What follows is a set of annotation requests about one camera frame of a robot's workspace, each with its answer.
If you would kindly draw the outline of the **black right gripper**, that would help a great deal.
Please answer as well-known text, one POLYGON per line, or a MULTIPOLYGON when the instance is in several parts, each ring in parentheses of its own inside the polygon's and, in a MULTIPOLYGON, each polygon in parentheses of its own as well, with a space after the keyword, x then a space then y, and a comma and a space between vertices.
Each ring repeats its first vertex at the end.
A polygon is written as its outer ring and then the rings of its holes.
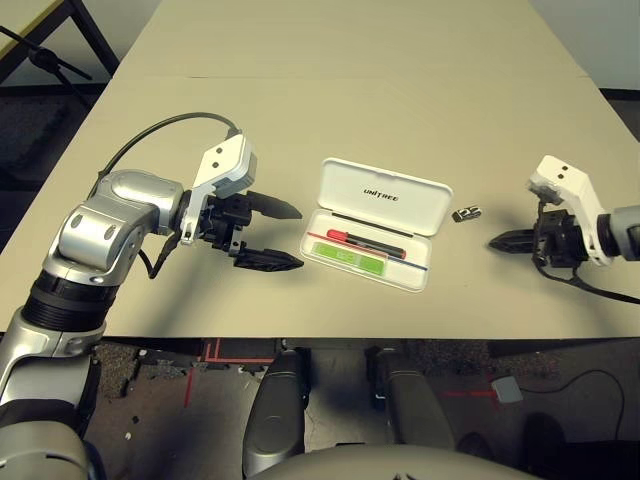
POLYGON ((589 259, 576 217, 566 209, 546 211, 540 202, 533 229, 504 232, 489 241, 503 253, 532 253, 536 267, 577 268, 589 259))

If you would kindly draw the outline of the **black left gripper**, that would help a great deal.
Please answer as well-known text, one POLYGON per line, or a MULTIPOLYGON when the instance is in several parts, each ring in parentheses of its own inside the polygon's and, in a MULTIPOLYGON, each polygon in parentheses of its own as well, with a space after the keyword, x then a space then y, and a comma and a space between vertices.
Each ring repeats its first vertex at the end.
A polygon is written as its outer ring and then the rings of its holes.
POLYGON ((251 212, 279 220, 303 218, 302 213, 288 202, 254 191, 248 191, 247 196, 234 194, 224 199, 209 196, 200 213, 200 239, 213 249, 235 257, 237 268, 281 272, 303 267, 302 260, 283 251, 243 248, 242 232, 251 222, 251 212))

